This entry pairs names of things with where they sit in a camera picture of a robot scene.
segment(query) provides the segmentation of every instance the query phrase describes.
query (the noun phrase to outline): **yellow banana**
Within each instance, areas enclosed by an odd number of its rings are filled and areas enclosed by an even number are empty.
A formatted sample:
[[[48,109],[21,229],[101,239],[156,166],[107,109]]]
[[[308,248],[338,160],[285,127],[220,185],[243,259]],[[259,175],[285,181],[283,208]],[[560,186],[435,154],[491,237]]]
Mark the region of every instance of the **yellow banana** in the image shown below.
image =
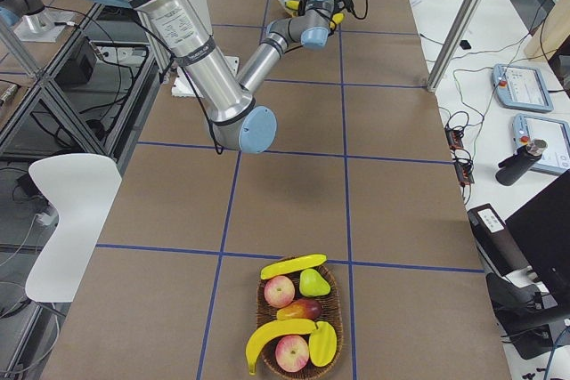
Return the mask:
[[[302,255],[300,257],[269,264],[261,270],[261,279],[271,279],[275,276],[286,275],[293,271],[302,271],[310,267],[320,266],[327,261],[324,254]]]
[[[272,320],[259,327],[249,338],[246,345],[246,359],[249,374],[256,374],[256,362],[264,346],[276,337],[290,334],[311,334],[317,325],[310,319]]]
[[[337,352],[337,332],[324,320],[317,321],[317,329],[309,336],[309,358],[316,367],[330,364]]]

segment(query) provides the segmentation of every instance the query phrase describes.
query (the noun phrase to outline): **chair backrest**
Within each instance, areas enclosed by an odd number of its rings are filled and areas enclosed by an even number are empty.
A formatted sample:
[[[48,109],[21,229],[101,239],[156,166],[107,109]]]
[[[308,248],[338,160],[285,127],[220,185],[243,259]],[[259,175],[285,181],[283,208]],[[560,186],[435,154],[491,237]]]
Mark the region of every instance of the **chair backrest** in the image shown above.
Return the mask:
[[[41,303],[69,303],[77,292],[121,183],[112,159],[73,153],[38,160],[29,174],[59,214],[26,281]]]

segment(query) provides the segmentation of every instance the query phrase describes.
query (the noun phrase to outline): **computer monitor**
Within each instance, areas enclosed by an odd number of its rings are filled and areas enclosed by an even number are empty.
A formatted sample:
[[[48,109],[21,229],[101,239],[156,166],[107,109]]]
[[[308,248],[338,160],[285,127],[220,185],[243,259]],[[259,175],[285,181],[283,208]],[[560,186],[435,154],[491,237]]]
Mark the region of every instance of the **computer monitor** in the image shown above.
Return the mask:
[[[570,171],[510,216],[511,236],[558,304],[570,304]]]

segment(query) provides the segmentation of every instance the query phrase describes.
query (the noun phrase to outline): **pear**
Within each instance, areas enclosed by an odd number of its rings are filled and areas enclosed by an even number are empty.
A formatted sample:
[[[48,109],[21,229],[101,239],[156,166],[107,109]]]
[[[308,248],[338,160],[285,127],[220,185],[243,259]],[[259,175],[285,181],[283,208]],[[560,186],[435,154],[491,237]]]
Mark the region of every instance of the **pear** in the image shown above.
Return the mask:
[[[330,285],[315,269],[304,269],[299,279],[299,291],[305,297],[318,297],[328,294]]]

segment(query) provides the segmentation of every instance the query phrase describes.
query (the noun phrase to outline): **table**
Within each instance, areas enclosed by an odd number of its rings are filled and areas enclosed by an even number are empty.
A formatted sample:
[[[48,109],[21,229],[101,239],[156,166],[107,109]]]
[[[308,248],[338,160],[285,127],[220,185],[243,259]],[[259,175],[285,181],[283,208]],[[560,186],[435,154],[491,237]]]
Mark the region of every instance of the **table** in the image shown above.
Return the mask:
[[[437,42],[443,42],[452,25],[453,19],[460,8],[462,0],[411,0],[414,19],[419,32],[433,40],[422,38],[422,48],[427,59],[428,67],[433,66],[441,46]],[[444,79],[437,88],[436,97],[439,105],[447,108],[450,112],[467,110],[471,115],[471,123],[479,122],[480,116],[474,110],[460,102],[459,90],[453,81],[453,71],[456,69],[477,70],[497,63],[510,63],[522,66],[538,67],[550,90],[561,89],[558,80],[545,61],[518,61],[525,58],[524,47],[530,40],[528,31],[520,20],[517,11],[509,0],[482,0],[473,20],[468,26],[466,35],[463,37],[472,45],[471,53],[460,48],[455,53],[456,57],[447,69]],[[478,53],[480,51],[493,51],[490,53]],[[467,104],[485,111],[488,108],[482,132],[476,139],[476,151],[474,140],[478,127],[468,128],[463,139],[465,147],[475,155],[475,184],[466,208],[481,206],[491,203],[497,213],[506,220],[512,213],[517,211],[526,201],[544,189],[556,178],[553,175],[536,172],[526,173],[518,182],[510,187],[502,186],[494,178],[498,170],[497,164],[510,156],[514,150],[511,124],[513,117],[520,110],[504,109],[492,97],[493,87],[491,82],[491,70],[484,69],[477,73],[456,73],[460,82],[461,92]],[[552,93],[550,95],[554,104],[554,110],[546,114],[546,117],[554,117],[570,121],[570,100],[565,93]],[[448,115],[442,112],[444,123]],[[464,116],[458,117],[459,122],[464,122]],[[514,272],[509,278],[519,286],[529,284],[528,278],[520,272]],[[529,361],[521,360],[514,347],[505,345],[509,366],[513,379],[520,378],[527,373],[536,373],[536,367],[546,365],[548,354]],[[568,365],[570,348],[565,347],[557,350],[553,369],[550,374],[565,377],[570,372]]]
[[[208,2],[243,61],[282,16]],[[217,156],[163,87],[42,378],[250,378],[259,270],[325,253],[346,337],[325,378],[509,379],[427,73],[408,0],[370,0],[261,86],[266,153]]]

